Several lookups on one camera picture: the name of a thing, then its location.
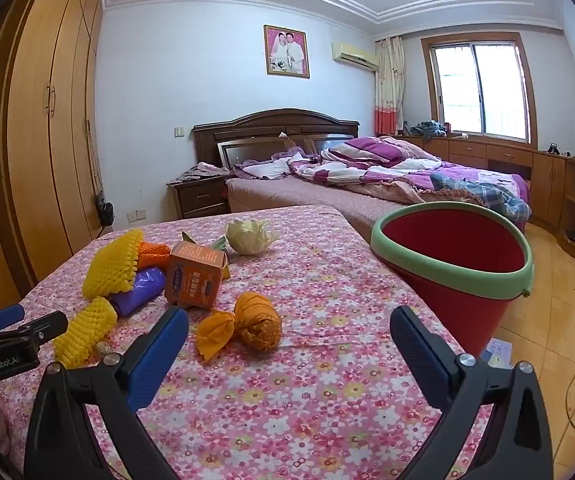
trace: cardboard box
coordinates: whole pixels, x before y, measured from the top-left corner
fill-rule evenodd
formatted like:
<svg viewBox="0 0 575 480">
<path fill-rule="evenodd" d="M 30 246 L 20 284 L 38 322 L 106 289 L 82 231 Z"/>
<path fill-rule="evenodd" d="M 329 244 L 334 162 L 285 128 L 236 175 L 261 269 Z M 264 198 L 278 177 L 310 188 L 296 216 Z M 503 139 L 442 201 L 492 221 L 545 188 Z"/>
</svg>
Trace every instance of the cardboard box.
<svg viewBox="0 0 575 480">
<path fill-rule="evenodd" d="M 212 308 L 226 266 L 227 254 L 222 251 L 185 241 L 177 243 L 170 254 L 165 297 L 181 307 Z"/>
</svg>

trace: air conditioner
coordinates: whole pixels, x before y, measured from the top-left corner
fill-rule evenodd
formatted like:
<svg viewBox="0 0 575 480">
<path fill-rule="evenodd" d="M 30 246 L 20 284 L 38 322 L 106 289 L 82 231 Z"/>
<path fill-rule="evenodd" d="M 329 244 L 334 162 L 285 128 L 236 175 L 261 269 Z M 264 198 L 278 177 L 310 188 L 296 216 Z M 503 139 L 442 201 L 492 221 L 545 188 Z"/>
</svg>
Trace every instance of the air conditioner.
<svg viewBox="0 0 575 480">
<path fill-rule="evenodd" d="M 332 43 L 331 57 L 334 61 L 359 66 L 372 72 L 378 69 L 378 60 L 375 54 L 370 54 L 347 43 Z"/>
</svg>

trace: green bucket rim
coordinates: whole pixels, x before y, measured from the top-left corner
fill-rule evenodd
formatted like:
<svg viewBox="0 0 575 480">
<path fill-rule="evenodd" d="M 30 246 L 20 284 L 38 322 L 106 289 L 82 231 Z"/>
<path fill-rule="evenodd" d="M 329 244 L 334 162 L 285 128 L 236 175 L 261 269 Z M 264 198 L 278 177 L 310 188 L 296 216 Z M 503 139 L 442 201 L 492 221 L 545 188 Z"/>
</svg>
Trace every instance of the green bucket rim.
<svg viewBox="0 0 575 480">
<path fill-rule="evenodd" d="M 394 219 L 419 211 L 432 209 L 460 209 L 471 211 L 501 224 L 519 242 L 525 257 L 525 265 L 513 272 L 486 272 L 459 267 L 424 254 L 412 251 L 383 234 L 383 226 Z M 378 219 L 372 228 L 372 250 L 384 260 L 403 270 L 416 274 L 443 286 L 490 300 L 513 300 L 521 295 L 529 296 L 534 282 L 532 249 L 523 233 L 500 214 L 467 202 L 427 202 L 406 206 Z"/>
</svg>

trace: blue gripper pad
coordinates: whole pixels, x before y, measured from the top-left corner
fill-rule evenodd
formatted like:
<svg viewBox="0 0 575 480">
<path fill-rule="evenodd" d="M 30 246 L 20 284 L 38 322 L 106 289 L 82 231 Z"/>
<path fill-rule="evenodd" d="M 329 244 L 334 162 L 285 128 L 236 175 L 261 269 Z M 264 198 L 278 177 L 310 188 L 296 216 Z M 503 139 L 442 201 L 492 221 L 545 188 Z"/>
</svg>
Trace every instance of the blue gripper pad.
<svg viewBox="0 0 575 480">
<path fill-rule="evenodd" d="M 125 400 L 133 413 L 149 406 L 183 348 L 189 332 L 186 312 L 171 306 L 149 334 L 139 336 L 124 356 Z"/>
<path fill-rule="evenodd" d="M 23 321 L 25 317 L 25 309 L 20 304 L 8 306 L 0 310 L 0 330 L 8 326 Z"/>
<path fill-rule="evenodd" d="M 430 334 L 407 306 L 392 311 L 390 332 L 427 403 L 445 412 L 452 404 L 450 375 L 428 340 L 439 336 Z"/>
</svg>

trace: purple plastic roll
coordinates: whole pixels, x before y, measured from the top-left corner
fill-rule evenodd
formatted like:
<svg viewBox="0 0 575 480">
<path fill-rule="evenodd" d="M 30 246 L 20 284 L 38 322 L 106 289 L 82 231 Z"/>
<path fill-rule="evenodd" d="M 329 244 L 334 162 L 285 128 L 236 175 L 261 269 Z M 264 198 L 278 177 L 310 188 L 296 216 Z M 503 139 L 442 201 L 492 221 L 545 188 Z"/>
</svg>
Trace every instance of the purple plastic roll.
<svg viewBox="0 0 575 480">
<path fill-rule="evenodd" d="M 112 294 L 109 301 L 119 317 L 129 316 L 142 304 L 158 296 L 165 288 L 165 273 L 158 267 L 147 267 L 136 272 L 134 288 L 129 292 Z"/>
</svg>

